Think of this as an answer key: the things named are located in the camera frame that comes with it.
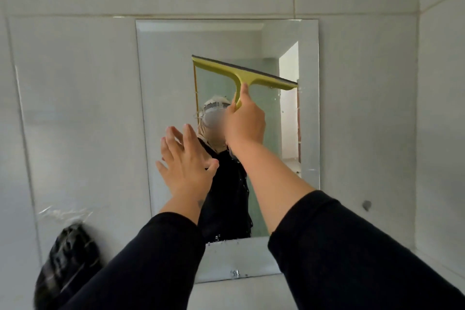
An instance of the yellow squeegee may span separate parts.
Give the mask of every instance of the yellow squeegee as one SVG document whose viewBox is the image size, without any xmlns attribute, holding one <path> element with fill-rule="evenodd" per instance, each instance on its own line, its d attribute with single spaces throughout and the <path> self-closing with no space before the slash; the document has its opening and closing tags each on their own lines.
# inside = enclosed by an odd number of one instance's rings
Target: yellow squeegee
<svg viewBox="0 0 465 310">
<path fill-rule="evenodd" d="M 234 83 L 236 84 L 236 97 L 234 101 L 237 103 L 237 108 L 239 108 L 241 105 L 239 96 L 240 86 L 243 83 L 246 83 L 249 86 L 257 84 L 281 90 L 292 90 L 299 85 L 297 82 L 267 74 L 266 72 L 244 68 L 242 66 L 229 64 L 227 62 L 220 62 L 219 60 L 192 55 L 192 61 L 194 62 L 194 66 L 233 79 Z"/>
</svg>

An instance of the black sleeve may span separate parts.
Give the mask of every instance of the black sleeve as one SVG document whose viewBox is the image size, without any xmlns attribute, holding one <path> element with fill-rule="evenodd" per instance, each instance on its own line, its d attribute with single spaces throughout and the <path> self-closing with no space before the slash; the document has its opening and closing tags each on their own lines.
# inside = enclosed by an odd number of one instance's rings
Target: black sleeve
<svg viewBox="0 0 465 310">
<path fill-rule="evenodd" d="M 186 309 L 204 251 L 192 221 L 160 213 L 62 309 Z"/>
<path fill-rule="evenodd" d="M 289 210 L 268 248 L 299 309 L 465 309 L 458 289 L 322 191 Z"/>
</svg>

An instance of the left hand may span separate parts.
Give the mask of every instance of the left hand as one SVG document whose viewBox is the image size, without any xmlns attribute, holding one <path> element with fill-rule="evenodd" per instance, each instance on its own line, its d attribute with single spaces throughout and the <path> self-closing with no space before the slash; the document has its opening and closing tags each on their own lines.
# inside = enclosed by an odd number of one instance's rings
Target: left hand
<svg viewBox="0 0 465 310">
<path fill-rule="evenodd" d="M 173 196 L 182 194 L 205 198 L 212 186 L 219 162 L 213 158 L 205 159 L 202 152 L 205 150 L 192 126 L 184 125 L 180 142 L 176 141 L 175 132 L 180 137 L 176 128 L 168 127 L 166 137 L 161 139 L 160 150 L 168 168 L 162 162 L 156 161 L 157 169 Z"/>
</svg>

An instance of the black long-sleeve shirt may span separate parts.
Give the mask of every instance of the black long-sleeve shirt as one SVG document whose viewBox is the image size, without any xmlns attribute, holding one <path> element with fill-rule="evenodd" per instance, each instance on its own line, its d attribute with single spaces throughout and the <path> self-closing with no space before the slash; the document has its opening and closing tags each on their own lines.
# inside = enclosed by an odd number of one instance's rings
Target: black long-sleeve shirt
<svg viewBox="0 0 465 310">
<path fill-rule="evenodd" d="M 299 309 L 465 309 L 458 289 L 322 191 L 289 210 L 268 248 Z M 204 251 L 189 219 L 156 215 L 63 309 L 185 309 Z"/>
</svg>

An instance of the squeegee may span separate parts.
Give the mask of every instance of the squeegee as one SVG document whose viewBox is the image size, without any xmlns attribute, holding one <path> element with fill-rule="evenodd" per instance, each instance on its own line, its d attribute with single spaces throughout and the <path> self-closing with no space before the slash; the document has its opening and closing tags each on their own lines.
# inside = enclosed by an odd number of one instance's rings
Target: squeegee
<svg viewBox="0 0 465 310">
<path fill-rule="evenodd" d="M 237 66 L 229 64 L 227 62 L 220 62 L 219 60 L 213 60 L 203 58 L 201 56 L 192 55 L 192 61 L 195 67 L 211 71 L 220 75 L 231 78 L 236 84 L 236 97 L 234 101 L 237 104 L 237 108 L 240 107 L 240 86 L 241 84 L 247 84 L 249 86 L 257 84 L 266 87 L 271 87 L 280 90 L 292 90 L 298 87 L 298 83 L 290 80 L 277 77 L 266 72 L 261 72 L 243 66 Z"/>
</svg>

